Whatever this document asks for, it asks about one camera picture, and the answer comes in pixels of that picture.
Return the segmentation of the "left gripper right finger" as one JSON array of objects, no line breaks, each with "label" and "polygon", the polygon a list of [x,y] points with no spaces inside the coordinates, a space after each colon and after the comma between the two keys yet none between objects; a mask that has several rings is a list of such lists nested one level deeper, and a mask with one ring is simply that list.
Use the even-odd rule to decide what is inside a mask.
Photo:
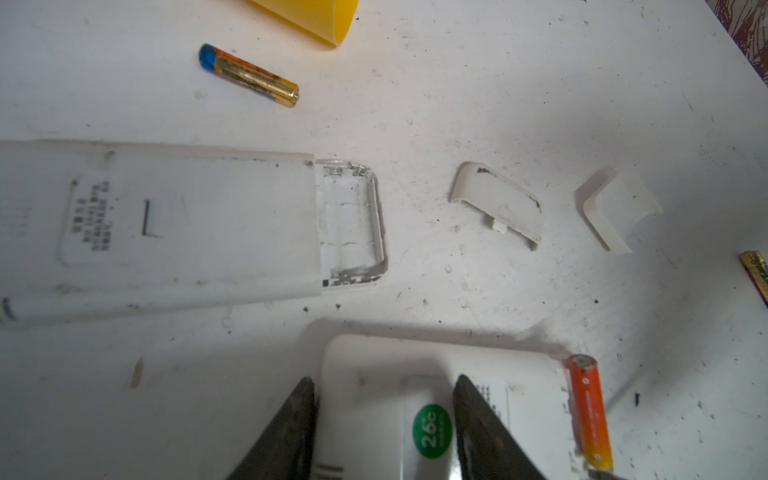
[{"label": "left gripper right finger", "polygon": [[456,381],[453,406],[464,480],[545,479],[466,375]]}]

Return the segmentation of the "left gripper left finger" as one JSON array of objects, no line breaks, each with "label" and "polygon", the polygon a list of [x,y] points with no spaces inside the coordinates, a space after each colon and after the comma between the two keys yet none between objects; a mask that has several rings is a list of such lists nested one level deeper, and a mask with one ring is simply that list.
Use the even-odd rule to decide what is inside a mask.
[{"label": "left gripper left finger", "polygon": [[228,479],[309,479],[315,425],[315,385],[304,377]]}]

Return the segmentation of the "white battery cover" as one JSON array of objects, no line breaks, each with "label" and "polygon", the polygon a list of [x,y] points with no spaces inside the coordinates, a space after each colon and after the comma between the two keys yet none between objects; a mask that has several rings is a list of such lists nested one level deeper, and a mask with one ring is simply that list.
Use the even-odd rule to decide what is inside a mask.
[{"label": "white battery cover", "polygon": [[541,244],[544,217],[536,196],[479,162],[464,162],[449,194],[450,203],[465,203],[491,220],[497,232],[513,231],[536,251]]},{"label": "white battery cover", "polygon": [[608,251],[630,254],[626,237],[635,226],[663,209],[644,183],[633,173],[610,173],[586,198],[582,209]]}]

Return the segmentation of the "grey white remote control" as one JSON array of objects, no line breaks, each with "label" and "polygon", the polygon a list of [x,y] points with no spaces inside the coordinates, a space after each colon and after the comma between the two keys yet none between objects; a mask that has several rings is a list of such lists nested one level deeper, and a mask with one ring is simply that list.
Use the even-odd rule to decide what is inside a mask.
[{"label": "grey white remote control", "polygon": [[1,145],[1,325],[317,297],[387,272],[374,172],[310,154]]}]

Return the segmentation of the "colourful AAA battery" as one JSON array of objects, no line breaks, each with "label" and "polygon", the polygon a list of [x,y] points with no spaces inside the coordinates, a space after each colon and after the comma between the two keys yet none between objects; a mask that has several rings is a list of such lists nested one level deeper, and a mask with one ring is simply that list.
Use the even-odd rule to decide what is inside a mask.
[{"label": "colourful AAA battery", "polygon": [[293,108],[298,102],[299,86],[297,84],[210,44],[203,44],[200,47],[198,59],[204,70],[276,103]]}]

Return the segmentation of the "orange black screwdriver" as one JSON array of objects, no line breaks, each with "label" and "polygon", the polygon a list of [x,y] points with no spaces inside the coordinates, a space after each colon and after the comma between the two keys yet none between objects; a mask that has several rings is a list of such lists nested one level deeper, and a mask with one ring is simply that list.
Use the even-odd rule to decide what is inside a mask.
[{"label": "orange black screwdriver", "polygon": [[626,480],[625,478],[616,476],[615,474],[604,470],[590,470],[588,475],[591,480]]}]

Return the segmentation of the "battery in white remote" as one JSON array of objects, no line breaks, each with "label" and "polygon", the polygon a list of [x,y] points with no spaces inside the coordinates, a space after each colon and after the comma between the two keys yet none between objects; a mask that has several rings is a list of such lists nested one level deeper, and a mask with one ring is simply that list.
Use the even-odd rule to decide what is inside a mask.
[{"label": "battery in white remote", "polygon": [[603,472],[614,467],[597,361],[575,354],[566,360],[579,450],[588,464]]}]

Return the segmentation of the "gold blue AAA battery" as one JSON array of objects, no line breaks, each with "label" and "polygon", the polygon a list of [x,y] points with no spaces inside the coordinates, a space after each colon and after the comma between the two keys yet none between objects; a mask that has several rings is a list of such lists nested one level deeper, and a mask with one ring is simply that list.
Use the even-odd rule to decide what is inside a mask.
[{"label": "gold blue AAA battery", "polygon": [[738,255],[738,259],[762,301],[768,305],[768,269],[765,258],[759,251],[745,251]]}]

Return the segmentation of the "yellow plastic goblet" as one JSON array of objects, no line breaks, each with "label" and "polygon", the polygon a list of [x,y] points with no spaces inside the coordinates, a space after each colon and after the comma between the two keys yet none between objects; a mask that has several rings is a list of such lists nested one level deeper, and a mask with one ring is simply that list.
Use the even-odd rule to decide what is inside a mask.
[{"label": "yellow plastic goblet", "polygon": [[334,47],[346,38],[358,5],[357,0],[255,0],[254,3]]}]

